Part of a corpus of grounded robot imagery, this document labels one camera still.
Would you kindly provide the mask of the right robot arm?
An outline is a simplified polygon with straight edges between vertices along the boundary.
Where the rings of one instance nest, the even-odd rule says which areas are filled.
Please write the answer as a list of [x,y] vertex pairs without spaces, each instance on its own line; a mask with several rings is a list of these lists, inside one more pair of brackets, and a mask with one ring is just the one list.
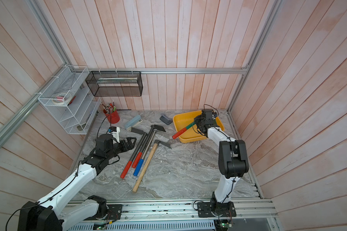
[[230,202],[237,182],[249,171],[249,162],[245,142],[225,134],[216,118],[215,111],[203,109],[194,122],[201,135],[218,145],[218,167],[222,176],[211,202],[219,206]]

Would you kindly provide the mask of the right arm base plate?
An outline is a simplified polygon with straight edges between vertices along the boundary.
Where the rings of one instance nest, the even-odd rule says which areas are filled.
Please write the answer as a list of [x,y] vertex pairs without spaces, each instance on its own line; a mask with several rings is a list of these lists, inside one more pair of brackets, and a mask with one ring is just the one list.
[[216,202],[198,202],[196,204],[198,216],[200,218],[232,218],[235,217],[236,211],[233,202],[216,203]]

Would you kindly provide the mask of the wooden handle hoe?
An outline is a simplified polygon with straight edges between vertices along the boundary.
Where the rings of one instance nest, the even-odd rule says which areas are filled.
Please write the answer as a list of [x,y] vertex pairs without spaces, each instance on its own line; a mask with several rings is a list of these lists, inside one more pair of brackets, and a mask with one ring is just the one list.
[[170,145],[168,142],[163,142],[163,141],[160,141],[160,140],[155,140],[154,145],[153,145],[153,147],[152,147],[152,150],[151,150],[150,153],[149,153],[149,156],[148,156],[148,158],[147,158],[147,161],[146,161],[146,163],[145,163],[145,165],[144,165],[144,167],[143,167],[143,169],[142,169],[142,171],[141,171],[141,173],[140,173],[140,175],[139,175],[139,177],[138,177],[138,179],[137,179],[137,181],[136,181],[136,184],[134,185],[134,187],[133,187],[133,189],[132,189],[132,192],[136,193],[136,192],[138,191],[138,188],[139,188],[139,186],[140,186],[140,184],[141,184],[141,182],[142,182],[142,179],[143,179],[143,177],[144,177],[144,175],[145,175],[145,173],[146,173],[146,170],[148,169],[148,166],[149,166],[149,164],[150,164],[152,158],[154,157],[154,154],[155,154],[155,152],[156,152],[156,150],[157,150],[157,148],[158,148],[158,146],[159,146],[160,144],[162,144],[162,145],[164,145],[164,146],[166,146],[166,147],[168,147],[168,148],[171,149],[171,145]]

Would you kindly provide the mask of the green hoe red grip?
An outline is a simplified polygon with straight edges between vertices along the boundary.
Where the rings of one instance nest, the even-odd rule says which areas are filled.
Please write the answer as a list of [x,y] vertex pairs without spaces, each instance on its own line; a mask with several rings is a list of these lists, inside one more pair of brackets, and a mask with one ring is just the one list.
[[193,131],[193,126],[195,125],[195,122],[190,123],[189,125],[187,125],[186,127],[184,127],[183,129],[181,129],[180,131],[178,131],[176,134],[174,134],[172,136],[173,139],[177,139],[179,138],[181,135],[185,134],[187,131],[190,131],[188,134],[186,134],[184,136],[184,139],[191,139],[194,138],[194,131]]

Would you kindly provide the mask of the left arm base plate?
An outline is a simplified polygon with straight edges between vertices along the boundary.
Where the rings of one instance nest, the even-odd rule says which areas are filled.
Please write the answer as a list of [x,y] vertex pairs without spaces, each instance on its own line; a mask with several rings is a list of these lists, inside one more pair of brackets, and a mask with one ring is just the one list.
[[120,220],[122,204],[106,204],[97,210],[97,213],[85,220]]

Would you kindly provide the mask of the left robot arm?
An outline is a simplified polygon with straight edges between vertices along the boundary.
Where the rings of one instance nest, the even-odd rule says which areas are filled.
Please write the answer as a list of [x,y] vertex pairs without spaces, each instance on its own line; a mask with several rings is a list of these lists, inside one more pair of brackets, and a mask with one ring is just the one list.
[[77,169],[58,187],[39,199],[27,202],[20,209],[20,231],[66,231],[79,222],[95,218],[105,220],[113,215],[105,198],[92,195],[81,204],[65,209],[71,199],[91,180],[110,165],[120,153],[134,149],[135,137],[117,139],[113,134],[102,134],[90,154],[80,161]]

